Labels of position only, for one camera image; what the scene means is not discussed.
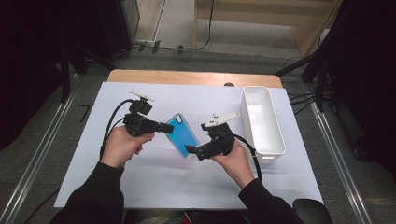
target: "person's right hand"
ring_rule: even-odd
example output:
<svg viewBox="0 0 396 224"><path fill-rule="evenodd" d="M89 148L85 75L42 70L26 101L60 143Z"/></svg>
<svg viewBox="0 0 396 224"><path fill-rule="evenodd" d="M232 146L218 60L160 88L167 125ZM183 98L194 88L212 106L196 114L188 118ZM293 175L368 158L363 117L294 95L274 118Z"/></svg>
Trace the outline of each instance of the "person's right hand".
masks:
<svg viewBox="0 0 396 224"><path fill-rule="evenodd" d="M220 164L241 189L254 179L248 164L247 152L237 139L233 142L233 149L227 156L217 155L211 159Z"/></svg>

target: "person's left hand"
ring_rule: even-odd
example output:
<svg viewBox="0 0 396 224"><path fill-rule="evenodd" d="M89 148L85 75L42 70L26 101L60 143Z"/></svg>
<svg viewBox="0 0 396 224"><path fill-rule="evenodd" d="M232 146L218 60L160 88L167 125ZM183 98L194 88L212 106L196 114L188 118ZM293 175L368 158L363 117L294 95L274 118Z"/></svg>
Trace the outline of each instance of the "person's left hand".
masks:
<svg viewBox="0 0 396 224"><path fill-rule="evenodd" d="M134 154L140 153L143 149L142 145L151 141L154 135L154 133L142 133L138 137L132 137L127 132L126 126L114 128L107 139L101 163L115 168L124 167Z"/></svg>

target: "gray floor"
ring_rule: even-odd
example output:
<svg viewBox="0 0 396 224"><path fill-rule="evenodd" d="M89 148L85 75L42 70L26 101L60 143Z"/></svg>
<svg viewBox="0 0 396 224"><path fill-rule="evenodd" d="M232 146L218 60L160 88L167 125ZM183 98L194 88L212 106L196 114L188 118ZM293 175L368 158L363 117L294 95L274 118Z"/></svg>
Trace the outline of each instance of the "gray floor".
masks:
<svg viewBox="0 0 396 224"><path fill-rule="evenodd" d="M172 2L175 1L168 0L167 2L168 9L171 9L168 11L165 10L168 17L164 14L163 21L172 22L176 20L169 17L169 15L175 15L175 13L170 13L172 10L175 10L172 9L174 5L170 4ZM185 24L182 27L185 30L187 29L186 27L190 26ZM184 33L178 31L177 29L179 28L177 26L173 27L174 30L170 32L169 27L166 28L165 25L160 27L158 38L162 40L162 47L173 48L178 44L183 44L185 47L188 47L189 44L191 45L191 38L186 37L189 35L180 35ZM186 51L178 55L176 51L161 49L158 53L152 54L147 49L143 52L133 51L125 54L117 59L114 64L119 68L129 69L272 74L281 69L288 58L298 56L298 52L295 46L292 45L292 42L290 42L287 29L284 27L267 28L273 29L272 32L279 30L277 34L282 33L284 35L283 37L268 35L266 37L267 41L262 41L262 39L257 41L252 39L252 36L242 35L238 37L238 32L234 32L233 35L229 35L232 38L227 37L226 40L223 40L220 35L221 32L233 31L229 29L221 31L220 28L216 29L216 26L214 26L212 29L216 33L213 35L212 48L206 50L206 52ZM262 30L262 34L274 34L271 32L268 33L268 29ZM177 38L181 39L172 42L172 39L174 39L172 36L177 36ZM247 47L239 48L236 46L237 51L235 51L235 45L238 45L238 43ZM287 92L306 92L305 84L299 79L301 72L302 69L299 69L293 71L293 75L285 75L281 78ZM28 194L24 198L20 212L16 215L14 223L23 223L34 209L57 189L60 182L64 179L86 121L86 118L81 120L84 117L86 107L80 105L93 104L96 93L99 91L101 83L106 81L108 73L100 64L90 63L88 74L79 75L80 82L73 83L73 87L76 90L75 97L49 148L49 152L32 187L29 188ZM20 137L11 146L0 151L0 211L6 208L11 193L40 145L42 137L60 106L60 98L61 89L51 95L45 105L25 127ZM302 106L295 106L295 111L299 110ZM329 121L337 145L342 152L343 158L346 160L346 165L361 193L361 197L367 206L373 223L392 222L392 220L396 219L396 184L393 182L389 171L376 162L361 162L356 160L353 154L353 146L347 139L341 122L330 110L329 106L325 105L324 108L324 116ZM311 107L308 107L296 115L296 120L304 139L304 144L318 181L322 198L331 213L334 223L358 223L313 111ZM49 222L57 212L52 207L54 200L55 197L39 210L32 223Z"/></svg>

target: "black cable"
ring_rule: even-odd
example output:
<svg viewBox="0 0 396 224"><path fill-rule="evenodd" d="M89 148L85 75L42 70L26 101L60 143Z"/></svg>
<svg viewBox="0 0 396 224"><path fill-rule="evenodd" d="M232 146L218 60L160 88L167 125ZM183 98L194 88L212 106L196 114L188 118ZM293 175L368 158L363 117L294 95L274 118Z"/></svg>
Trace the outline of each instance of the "black cable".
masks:
<svg viewBox="0 0 396 224"><path fill-rule="evenodd" d="M303 111L303 110L305 110L305 109L307 109L312 103L314 103L315 101L310 101L308 104L306 104L303 108L301 108L299 111L297 111L297 112L295 112L294 113L294 116L295 115L297 115L297 114L299 114L301 111Z"/></svg>
<svg viewBox="0 0 396 224"><path fill-rule="evenodd" d="M209 17L209 37L207 38L207 41L204 44L204 46L201 47L201 48L198 48L196 50L204 49L207 46L207 44L209 43L209 41L210 41L210 28L212 26L212 16L213 16L213 6L214 5L215 5L215 0L212 0L212 7L210 8L210 17Z"/></svg>
<svg viewBox="0 0 396 224"><path fill-rule="evenodd" d="M124 101L122 101L122 102L116 107L116 109L114 110L113 114L111 115L111 118L110 118L110 120L108 121L108 124L107 124L107 127L106 127L105 135L104 135L104 137L103 137L102 146L100 147L99 160L102 159L103 152L105 151L105 144L106 144L106 141L107 141L107 138L108 138L108 135L109 135L109 130L110 130L111 123L113 122L113 119L114 119L114 117L116 116L116 114L117 114L117 112L119 111L119 109L120 109L123 105L125 105L126 103L128 103L128 102L129 102L129 103L133 103L134 101L133 101L133 100L124 100Z"/></svg>
<svg viewBox="0 0 396 224"><path fill-rule="evenodd" d="M44 202L42 202L36 209L35 211L33 211L33 213L23 222L23 224L28 224L32 221L32 218L35 216L35 214L38 212L38 210L40 210L40 208L42 206L44 206L44 204L46 204L54 195L56 195L59 190L61 189L61 187L58 187L55 191L53 191L51 193L51 195L49 197L46 198L46 200L44 200Z"/></svg>
<svg viewBox="0 0 396 224"><path fill-rule="evenodd" d="M209 37L207 38L206 43L204 44L203 47L200 47L200 48L198 48L198 49L190 49L190 48L188 48L188 49L157 48L157 49L171 49L171 50L201 50L201 49L206 48L207 44L208 44L209 41L210 41L210 36L211 36L212 17L213 17L213 6L214 6L214 5L215 5L215 0L212 0L212 7L210 8L210 16L209 16L209 31L208 31L208 32L209 32ZM136 44L136 45L138 45L139 47L137 47L137 48L132 48L130 51L133 51L133 50L135 50L135 49L140 49L140 46L144 46L145 48L154 49L154 47L152 47L151 45L142 45L142 44Z"/></svg>
<svg viewBox="0 0 396 224"><path fill-rule="evenodd" d="M289 100L292 101L292 100L295 100L295 99L297 99L299 97L312 98L312 97L315 97L315 94L311 94L311 93L308 93L308 94L296 94L296 95L294 95L294 97L291 97Z"/></svg>
<svg viewBox="0 0 396 224"><path fill-rule="evenodd" d="M299 105L299 104L305 103L305 102L307 102L307 101L315 101L315 99L313 99L313 98L306 98L305 100L293 102L293 103L290 103L290 104L291 104L291 105Z"/></svg>
<svg viewBox="0 0 396 224"><path fill-rule="evenodd" d="M309 93L288 93L288 95L298 95L298 96L301 96L301 95L315 95L315 94L316 94L315 91L309 92Z"/></svg>
<svg viewBox="0 0 396 224"><path fill-rule="evenodd" d="M116 123L114 123L113 127L111 127L110 131L109 131L108 134L107 134L106 141L107 141L108 137L110 136L110 133L111 133L111 131L114 129L114 127L116 127L116 125L117 125L118 123L120 123L123 119L125 119L125 118L119 119Z"/></svg>
<svg viewBox="0 0 396 224"><path fill-rule="evenodd" d="M254 165L256 166L257 177L259 178L260 183L262 183L262 169L260 168L259 161L257 160L256 149L254 147L252 147L245 138L243 138L237 134L234 134L233 136L247 145L248 149L250 150L250 154L253 157Z"/></svg>
<svg viewBox="0 0 396 224"><path fill-rule="evenodd" d="M283 62L283 68L286 68L286 62L288 62L289 60L291 60L291 59L304 59L303 57L290 57L290 58L288 58L285 62ZM292 74L292 73L290 73L290 72L288 72L288 74L289 75L291 75L291 76L293 76L293 77L295 77L295 76L299 76L299 75L297 75L297 74Z"/></svg>

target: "black stand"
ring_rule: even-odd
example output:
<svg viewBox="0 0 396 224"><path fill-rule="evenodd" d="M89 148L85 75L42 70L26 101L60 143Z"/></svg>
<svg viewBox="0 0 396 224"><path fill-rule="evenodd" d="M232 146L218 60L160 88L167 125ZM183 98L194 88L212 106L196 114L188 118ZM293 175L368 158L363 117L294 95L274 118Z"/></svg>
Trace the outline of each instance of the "black stand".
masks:
<svg viewBox="0 0 396 224"><path fill-rule="evenodd" d="M62 98L61 103L64 103L67 96L70 94L70 78L69 78L69 62L73 65L76 72L87 74L88 65L82 58L82 55L86 55L93 60L97 61L108 70L112 71L117 67L107 62L100 56L93 53L91 50L84 48L80 44L74 42L70 43L68 40L61 41L61 65L62 65Z"/></svg>
<svg viewBox="0 0 396 224"><path fill-rule="evenodd" d="M324 86L325 86L325 80L326 76L328 73L328 60L323 58L320 59L318 56L319 49L312 53L311 55L301 59L300 61L293 63L289 65L288 67L279 70L274 73L274 75L277 75L279 77L293 71L296 68L299 68L306 63L309 63L309 65L306 67L302 74L302 80L303 82L312 82L312 80L315 78L315 76L318 74L318 87L316 91L316 104L320 110L320 112L323 112L323 106L322 106L322 101L323 101L323 92L324 92Z"/></svg>

